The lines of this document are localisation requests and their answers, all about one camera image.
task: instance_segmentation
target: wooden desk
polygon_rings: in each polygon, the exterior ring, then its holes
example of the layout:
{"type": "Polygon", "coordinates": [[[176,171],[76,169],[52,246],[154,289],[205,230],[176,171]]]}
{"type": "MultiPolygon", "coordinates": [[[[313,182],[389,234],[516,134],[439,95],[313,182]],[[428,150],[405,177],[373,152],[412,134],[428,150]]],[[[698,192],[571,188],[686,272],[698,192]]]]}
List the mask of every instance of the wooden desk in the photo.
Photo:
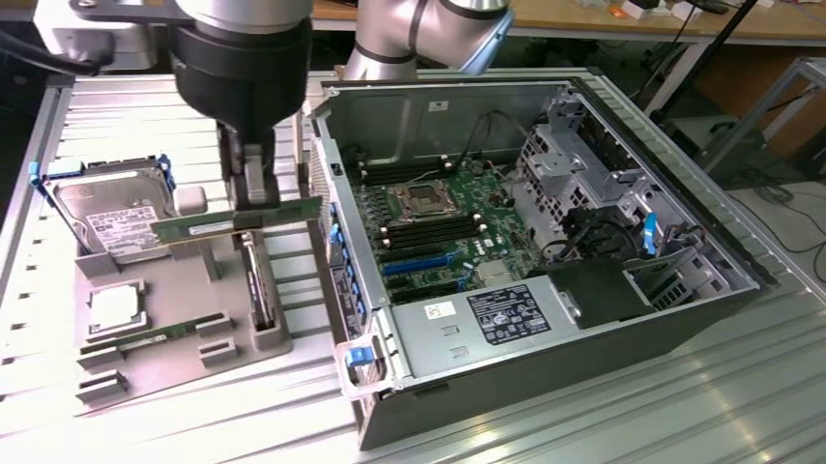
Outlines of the wooden desk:
{"type": "MultiPolygon", "coordinates": [[[[671,42],[683,26],[683,22],[672,16],[621,19],[604,9],[579,7],[575,0],[511,0],[511,7],[516,14],[508,32],[511,36],[671,42]]],[[[823,6],[814,4],[803,8],[826,20],[823,6]]],[[[691,45],[653,95],[645,113],[668,100],[732,14],[734,9],[728,9],[727,14],[702,13],[686,27],[680,42],[691,45]]],[[[356,9],[331,0],[315,0],[313,19],[319,30],[355,30],[356,9]]],[[[754,7],[727,44],[826,46],[826,26],[806,17],[792,5],[775,2],[771,8],[754,7]]]]}

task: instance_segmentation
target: silver robot arm segment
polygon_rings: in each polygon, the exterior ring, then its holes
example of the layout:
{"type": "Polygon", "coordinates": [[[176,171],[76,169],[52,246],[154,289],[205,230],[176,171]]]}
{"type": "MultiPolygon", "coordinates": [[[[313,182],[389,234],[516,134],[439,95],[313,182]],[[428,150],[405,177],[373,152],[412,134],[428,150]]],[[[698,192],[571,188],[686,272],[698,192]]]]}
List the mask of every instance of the silver robot arm segment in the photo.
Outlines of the silver robot arm segment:
{"type": "Polygon", "coordinates": [[[415,79],[415,55],[463,73],[483,73],[513,23],[507,4],[507,0],[361,2],[344,78],[415,79]]]}

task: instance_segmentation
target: hard drive label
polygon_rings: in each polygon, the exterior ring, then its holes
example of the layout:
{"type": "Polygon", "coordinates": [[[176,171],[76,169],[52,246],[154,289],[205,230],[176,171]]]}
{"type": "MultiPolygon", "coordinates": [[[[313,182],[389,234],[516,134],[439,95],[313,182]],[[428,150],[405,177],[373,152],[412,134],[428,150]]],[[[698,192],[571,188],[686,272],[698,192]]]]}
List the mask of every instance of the hard drive label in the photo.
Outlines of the hard drive label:
{"type": "Polygon", "coordinates": [[[491,345],[551,330],[527,285],[467,297],[476,322],[491,345]]]}
{"type": "Polygon", "coordinates": [[[94,235],[112,256],[126,256],[158,246],[149,228],[156,220],[150,206],[86,216],[94,235]]]}

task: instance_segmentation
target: warning label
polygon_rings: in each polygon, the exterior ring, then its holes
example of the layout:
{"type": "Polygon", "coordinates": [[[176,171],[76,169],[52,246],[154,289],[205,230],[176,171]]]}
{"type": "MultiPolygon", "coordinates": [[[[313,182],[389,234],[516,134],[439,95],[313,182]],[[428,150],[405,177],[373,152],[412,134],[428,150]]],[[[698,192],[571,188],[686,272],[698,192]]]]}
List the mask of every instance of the warning label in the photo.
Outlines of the warning label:
{"type": "Polygon", "coordinates": [[[112,256],[126,256],[157,247],[149,228],[156,220],[150,206],[86,216],[94,235],[112,256]]]}
{"type": "Polygon", "coordinates": [[[467,302],[491,345],[551,330],[527,285],[480,293],[467,302]]]}

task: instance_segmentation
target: motherboard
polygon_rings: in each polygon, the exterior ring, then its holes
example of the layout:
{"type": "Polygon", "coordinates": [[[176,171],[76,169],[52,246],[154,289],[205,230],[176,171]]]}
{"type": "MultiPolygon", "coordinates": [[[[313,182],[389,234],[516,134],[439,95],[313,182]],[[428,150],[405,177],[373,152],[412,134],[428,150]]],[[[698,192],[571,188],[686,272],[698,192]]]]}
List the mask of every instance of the motherboard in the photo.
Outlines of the motherboard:
{"type": "Polygon", "coordinates": [[[396,305],[519,280],[535,267],[539,248],[513,209],[511,186],[483,159],[449,173],[413,172],[401,183],[353,182],[396,305]]]}

